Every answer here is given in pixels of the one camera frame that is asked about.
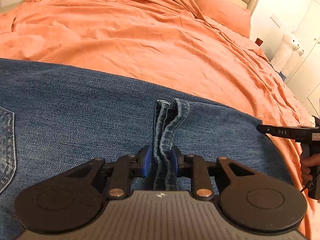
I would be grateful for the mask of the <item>right hand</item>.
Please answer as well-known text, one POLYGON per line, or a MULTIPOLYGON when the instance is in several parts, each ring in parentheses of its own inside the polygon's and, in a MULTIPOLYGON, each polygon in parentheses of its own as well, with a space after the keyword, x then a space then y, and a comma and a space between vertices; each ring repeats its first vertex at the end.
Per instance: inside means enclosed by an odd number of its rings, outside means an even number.
POLYGON ((314 166, 320 165, 320 154, 314 154, 309 158, 304 157, 302 154, 300 155, 300 170, 301 170, 301 178, 302 184, 305 186, 308 181, 313 180, 313 176, 311 175, 311 168, 314 166))

